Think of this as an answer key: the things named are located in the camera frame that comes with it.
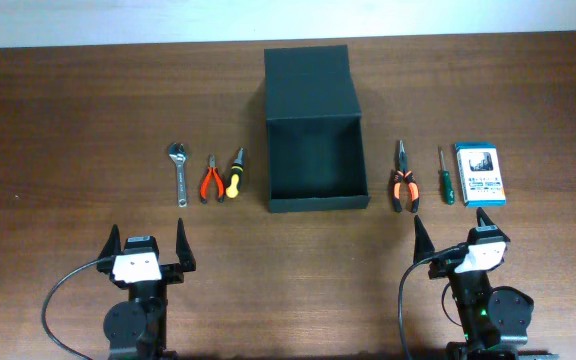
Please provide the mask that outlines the green handled screwdriver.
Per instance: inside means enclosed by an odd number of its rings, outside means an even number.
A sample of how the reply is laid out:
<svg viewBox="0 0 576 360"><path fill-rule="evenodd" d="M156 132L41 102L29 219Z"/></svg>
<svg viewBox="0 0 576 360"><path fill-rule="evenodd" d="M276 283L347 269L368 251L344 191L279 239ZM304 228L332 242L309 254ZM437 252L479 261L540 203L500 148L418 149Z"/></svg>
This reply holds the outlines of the green handled screwdriver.
<svg viewBox="0 0 576 360"><path fill-rule="evenodd" d="M450 173L447 171L446 168L445 157L442 148L439 147L438 151L441 166L440 178L442 183L442 194L444 197L444 202L447 205L453 205L455 203L455 192L452 186Z"/></svg>

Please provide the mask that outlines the yellow black screwdriver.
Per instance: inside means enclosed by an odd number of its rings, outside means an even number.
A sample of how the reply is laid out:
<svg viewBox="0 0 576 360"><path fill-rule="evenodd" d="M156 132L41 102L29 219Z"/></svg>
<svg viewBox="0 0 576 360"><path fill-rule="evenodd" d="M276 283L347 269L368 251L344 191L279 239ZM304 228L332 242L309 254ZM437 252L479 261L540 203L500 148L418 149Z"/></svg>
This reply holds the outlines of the yellow black screwdriver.
<svg viewBox="0 0 576 360"><path fill-rule="evenodd" d="M231 171L229 174L229 185L225 190L226 196L228 198L234 199L239 195L242 175L244 172L244 158L245 149L240 148L237 152L236 158L232 163Z"/></svg>

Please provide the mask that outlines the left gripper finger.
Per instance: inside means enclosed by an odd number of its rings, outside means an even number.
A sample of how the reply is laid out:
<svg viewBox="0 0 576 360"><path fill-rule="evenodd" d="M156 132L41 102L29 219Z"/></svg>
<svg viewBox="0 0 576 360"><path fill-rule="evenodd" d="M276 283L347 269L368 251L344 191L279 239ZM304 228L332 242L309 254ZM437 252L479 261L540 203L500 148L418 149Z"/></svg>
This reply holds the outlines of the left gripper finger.
<svg viewBox="0 0 576 360"><path fill-rule="evenodd" d="M111 228L109 238L102 248L98 258L107 258L111 256L116 256L121 253L121 240L120 233L117 224L114 224Z"/></svg>
<svg viewBox="0 0 576 360"><path fill-rule="evenodd" d="M182 266L195 266L196 260L194 254L190 248L187 236L185 233L184 222L182 218L178 219L177 222L177 233L176 233L176 254L179 259L179 263Z"/></svg>

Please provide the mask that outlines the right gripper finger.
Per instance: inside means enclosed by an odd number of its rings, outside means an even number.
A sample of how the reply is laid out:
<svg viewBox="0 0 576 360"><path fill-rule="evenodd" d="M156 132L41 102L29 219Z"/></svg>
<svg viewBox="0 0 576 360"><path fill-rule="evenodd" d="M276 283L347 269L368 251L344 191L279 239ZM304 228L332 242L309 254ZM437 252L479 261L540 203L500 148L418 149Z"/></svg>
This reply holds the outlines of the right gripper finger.
<svg viewBox="0 0 576 360"><path fill-rule="evenodd" d="M432 258L435 254L435 247L419 215L414 217L414 232L413 263L416 264L422 260Z"/></svg>
<svg viewBox="0 0 576 360"><path fill-rule="evenodd" d="M479 227L488 227L495 231L495 233L503 238L504 242L509 242L510 238L490 219L482 207L476 210L477 224Z"/></svg>

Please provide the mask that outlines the orange black needle-nose pliers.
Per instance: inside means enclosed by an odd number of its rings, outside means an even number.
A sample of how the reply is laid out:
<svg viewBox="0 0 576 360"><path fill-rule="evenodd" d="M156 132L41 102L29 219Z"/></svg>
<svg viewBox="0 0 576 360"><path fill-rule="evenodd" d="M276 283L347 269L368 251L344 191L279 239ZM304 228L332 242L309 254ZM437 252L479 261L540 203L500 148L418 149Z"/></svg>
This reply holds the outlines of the orange black needle-nose pliers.
<svg viewBox="0 0 576 360"><path fill-rule="evenodd" d="M411 200L410 211L417 213L420 205L420 190L414 178L413 172L408 168L408 156L405 151L404 142L399 141L398 149L396 152L396 168L392 178L392 205L397 213L403 211L403 204L401 202L401 189L403 185L408 187Z"/></svg>

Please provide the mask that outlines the small red-handled pliers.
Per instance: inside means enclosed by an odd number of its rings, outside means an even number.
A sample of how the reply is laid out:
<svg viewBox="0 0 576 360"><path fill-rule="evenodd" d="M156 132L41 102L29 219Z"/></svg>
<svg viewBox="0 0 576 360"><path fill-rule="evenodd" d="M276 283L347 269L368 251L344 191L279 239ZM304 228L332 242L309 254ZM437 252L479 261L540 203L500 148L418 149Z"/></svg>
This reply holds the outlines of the small red-handled pliers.
<svg viewBox="0 0 576 360"><path fill-rule="evenodd" d="M217 189L216 200L219 203L222 203L225 198L225 187L219 174L216 164L216 158L214 155L210 155L208 158L207 170L200 186L199 195L202 204L206 204L208 202L207 192L212 183L216 184Z"/></svg>

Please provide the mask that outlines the blue precision screwdriver set box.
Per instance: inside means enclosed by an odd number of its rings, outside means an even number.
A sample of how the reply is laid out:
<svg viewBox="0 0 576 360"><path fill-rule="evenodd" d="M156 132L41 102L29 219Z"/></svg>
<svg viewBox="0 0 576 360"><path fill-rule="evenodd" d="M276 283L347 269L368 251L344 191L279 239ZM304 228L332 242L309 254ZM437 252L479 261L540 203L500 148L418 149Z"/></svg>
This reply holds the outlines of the blue precision screwdriver set box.
<svg viewBox="0 0 576 360"><path fill-rule="evenodd" d="M504 206L507 202L497 147L488 142L455 144L464 205Z"/></svg>

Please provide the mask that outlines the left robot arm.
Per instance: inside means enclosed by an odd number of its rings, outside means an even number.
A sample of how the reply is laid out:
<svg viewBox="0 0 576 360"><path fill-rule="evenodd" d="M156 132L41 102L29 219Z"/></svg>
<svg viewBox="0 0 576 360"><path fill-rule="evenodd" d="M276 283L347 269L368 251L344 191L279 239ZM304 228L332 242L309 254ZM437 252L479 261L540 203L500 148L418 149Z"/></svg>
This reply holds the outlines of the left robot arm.
<svg viewBox="0 0 576 360"><path fill-rule="evenodd" d="M177 222L175 252L177 262L160 264L155 237L130 237L122 242L118 227L112 227L96 268L126 290L128 299L114 305L104 318L111 359L179 357L167 348L167 287L183 283L184 275L196 270L182 220Z"/></svg>

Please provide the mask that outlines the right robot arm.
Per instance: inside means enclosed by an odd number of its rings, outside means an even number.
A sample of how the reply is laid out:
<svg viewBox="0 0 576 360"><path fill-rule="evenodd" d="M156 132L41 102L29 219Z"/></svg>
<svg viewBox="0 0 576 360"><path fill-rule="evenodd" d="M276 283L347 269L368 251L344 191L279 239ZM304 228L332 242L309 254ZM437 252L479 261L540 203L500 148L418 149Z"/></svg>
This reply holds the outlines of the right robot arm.
<svg viewBox="0 0 576 360"><path fill-rule="evenodd" d="M452 293L464 336L462 342L446 345L445 359L557 359L557 354L545 350L520 349L528 342L534 300L513 287L490 284L488 273L503 264L510 238L483 209L476 211L476 218L477 225L466 241L441 251L435 249L421 218L414 218L413 264L399 285L399 330L404 330L405 280L413 270L427 265L431 280L448 280L444 291Z"/></svg>

